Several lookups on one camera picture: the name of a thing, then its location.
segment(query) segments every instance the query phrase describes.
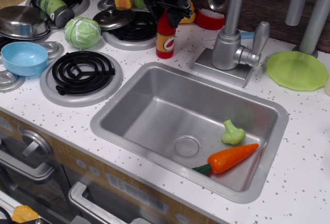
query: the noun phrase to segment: faucet handle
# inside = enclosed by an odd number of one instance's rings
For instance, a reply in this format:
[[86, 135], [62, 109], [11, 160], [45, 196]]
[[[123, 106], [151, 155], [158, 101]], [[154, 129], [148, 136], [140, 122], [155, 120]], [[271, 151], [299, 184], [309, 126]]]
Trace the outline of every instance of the faucet handle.
[[254, 55], [260, 55], [263, 48], [265, 47], [269, 38], [270, 25], [269, 22], [260, 22], [256, 33], [254, 35], [252, 53]]
[[268, 22], [260, 22], [254, 35], [252, 51], [241, 45], [235, 52], [234, 62], [256, 67], [260, 61], [261, 52], [269, 37], [269, 27]]

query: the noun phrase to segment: white countertop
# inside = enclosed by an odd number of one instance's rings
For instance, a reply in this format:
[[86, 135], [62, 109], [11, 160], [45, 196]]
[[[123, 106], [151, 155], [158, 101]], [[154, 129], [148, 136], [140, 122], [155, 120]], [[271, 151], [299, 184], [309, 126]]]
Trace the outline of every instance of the white countertop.
[[[93, 18], [99, 12], [98, 1], [100, 0], [90, 0], [88, 10], [80, 16]], [[219, 82], [195, 73], [191, 68], [192, 62], [205, 47], [213, 47], [213, 41], [202, 41], [202, 37], [216, 32], [204, 30], [195, 24], [179, 25], [174, 57], [168, 60], [158, 59], [155, 48], [124, 51], [108, 45], [103, 39], [88, 50], [101, 51], [115, 58], [123, 70], [123, 84], [141, 65], [153, 61]], [[66, 42], [63, 30], [51, 34], [47, 40], [60, 42], [65, 53], [77, 51]], [[244, 44], [251, 46], [251, 40], [244, 40]], [[216, 221], [232, 224], [328, 223], [330, 96], [326, 95], [323, 89], [301, 92], [280, 87], [268, 76], [265, 67], [265, 61], [269, 56], [279, 51], [292, 50], [293, 47], [292, 44], [269, 39], [262, 52], [260, 64], [244, 89], [219, 82], [274, 101], [282, 105], [290, 115], [261, 195], [250, 203], [242, 204], [227, 200], [93, 134], [90, 120], [109, 100], [83, 108], [58, 106], [43, 97], [39, 77], [29, 77], [18, 90], [0, 93], [0, 109], [188, 204]], [[318, 59], [330, 72], [330, 55], [319, 53]], [[4, 70], [3, 65], [0, 65], [0, 70]]]

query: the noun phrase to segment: green broccoli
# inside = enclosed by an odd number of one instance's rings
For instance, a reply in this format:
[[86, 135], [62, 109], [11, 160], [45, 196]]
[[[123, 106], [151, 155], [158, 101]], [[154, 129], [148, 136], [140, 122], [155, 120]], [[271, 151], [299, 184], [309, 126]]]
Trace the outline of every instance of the green broccoli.
[[236, 128], [230, 119], [223, 122], [226, 133], [221, 136], [221, 140], [226, 144], [237, 145], [246, 138], [246, 132], [243, 129]]

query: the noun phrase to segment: light blue bowl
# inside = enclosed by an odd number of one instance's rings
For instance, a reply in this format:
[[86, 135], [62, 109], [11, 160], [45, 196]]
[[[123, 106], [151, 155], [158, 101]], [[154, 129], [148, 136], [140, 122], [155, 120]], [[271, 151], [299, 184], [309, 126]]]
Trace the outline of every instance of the light blue bowl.
[[45, 48], [31, 42], [13, 42], [1, 50], [4, 67], [15, 75], [34, 76], [47, 66]]

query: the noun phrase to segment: toy carrot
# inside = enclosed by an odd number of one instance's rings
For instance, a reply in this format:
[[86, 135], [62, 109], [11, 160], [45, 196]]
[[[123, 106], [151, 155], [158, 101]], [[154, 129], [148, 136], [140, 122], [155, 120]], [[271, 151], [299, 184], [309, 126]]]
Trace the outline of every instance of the toy carrot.
[[220, 152], [212, 154], [207, 159], [208, 164], [200, 167], [195, 167], [193, 168], [193, 170], [198, 171], [202, 174], [207, 174], [210, 171], [215, 174], [220, 174], [244, 160], [258, 147], [259, 144], [254, 143], [222, 150]]

